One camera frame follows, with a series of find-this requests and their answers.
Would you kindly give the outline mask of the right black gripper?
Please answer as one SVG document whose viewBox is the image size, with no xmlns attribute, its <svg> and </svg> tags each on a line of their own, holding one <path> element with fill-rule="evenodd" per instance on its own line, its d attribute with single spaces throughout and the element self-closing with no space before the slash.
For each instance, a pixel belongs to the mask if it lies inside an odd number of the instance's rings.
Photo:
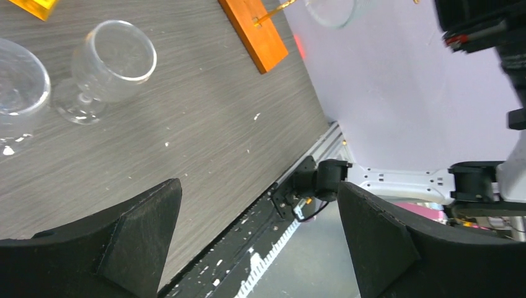
<svg viewBox="0 0 526 298">
<path fill-rule="evenodd" d="M 525 1 L 435 1 L 443 40 L 452 51 L 495 48 L 520 109 L 507 114 L 512 130 L 525 129 Z"/>
</svg>

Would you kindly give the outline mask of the clear wine glass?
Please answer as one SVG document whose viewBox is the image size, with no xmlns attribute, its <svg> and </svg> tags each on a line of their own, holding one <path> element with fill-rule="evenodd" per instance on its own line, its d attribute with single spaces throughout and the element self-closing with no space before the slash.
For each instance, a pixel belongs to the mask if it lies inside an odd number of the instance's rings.
<svg viewBox="0 0 526 298">
<path fill-rule="evenodd" d="M 1 157 L 27 146 L 49 110 L 51 82 L 43 63 L 25 47 L 1 39 Z"/>
<path fill-rule="evenodd" d="M 309 15 L 320 25 L 342 29 L 364 15 L 377 1 L 371 0 L 309 0 L 304 1 Z"/>
<path fill-rule="evenodd" d="M 96 124 L 111 104 L 139 92 L 157 61 L 152 41 L 139 28 L 124 20 L 103 21 L 74 50 L 71 76 L 56 86 L 53 107 L 75 124 Z"/>
</svg>

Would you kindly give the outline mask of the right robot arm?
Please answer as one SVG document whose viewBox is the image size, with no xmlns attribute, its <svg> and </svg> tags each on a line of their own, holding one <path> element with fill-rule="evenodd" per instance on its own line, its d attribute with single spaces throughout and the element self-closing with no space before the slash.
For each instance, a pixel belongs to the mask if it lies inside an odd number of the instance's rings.
<svg viewBox="0 0 526 298">
<path fill-rule="evenodd" d="M 525 215 L 524 1 L 298 1 L 285 10 L 350 182 Z"/>
</svg>

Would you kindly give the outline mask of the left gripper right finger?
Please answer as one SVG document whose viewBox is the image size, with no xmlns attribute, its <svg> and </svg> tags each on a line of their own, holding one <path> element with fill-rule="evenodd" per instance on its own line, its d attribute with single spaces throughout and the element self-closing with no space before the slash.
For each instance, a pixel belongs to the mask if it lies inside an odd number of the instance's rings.
<svg viewBox="0 0 526 298">
<path fill-rule="evenodd" d="M 350 182 L 337 201 L 362 297 L 525 296 L 525 243 L 444 225 Z"/>
</svg>

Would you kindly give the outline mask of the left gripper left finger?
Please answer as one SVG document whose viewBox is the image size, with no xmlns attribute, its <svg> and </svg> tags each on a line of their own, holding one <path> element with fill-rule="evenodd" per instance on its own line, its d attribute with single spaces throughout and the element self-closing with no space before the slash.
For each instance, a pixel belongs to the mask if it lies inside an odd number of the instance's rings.
<svg viewBox="0 0 526 298">
<path fill-rule="evenodd" d="M 2 297 L 156 297 L 182 201 L 177 178 L 24 240 L 1 240 Z"/>
</svg>

